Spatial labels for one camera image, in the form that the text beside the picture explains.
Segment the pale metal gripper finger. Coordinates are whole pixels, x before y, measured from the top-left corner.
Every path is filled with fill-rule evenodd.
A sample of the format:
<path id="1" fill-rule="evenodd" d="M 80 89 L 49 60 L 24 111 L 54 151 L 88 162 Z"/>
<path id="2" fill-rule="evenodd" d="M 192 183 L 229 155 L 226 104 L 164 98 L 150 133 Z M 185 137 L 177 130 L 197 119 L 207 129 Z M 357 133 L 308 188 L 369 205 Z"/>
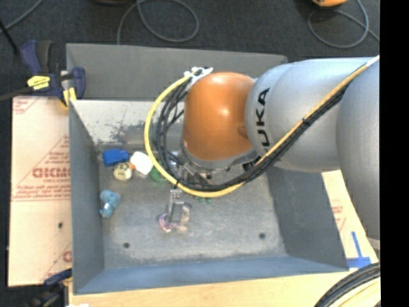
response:
<path id="1" fill-rule="evenodd" d="M 185 202 L 182 200 L 182 191 L 180 189 L 171 189 L 168 206 L 168 223 L 180 224 L 183 220 Z"/>

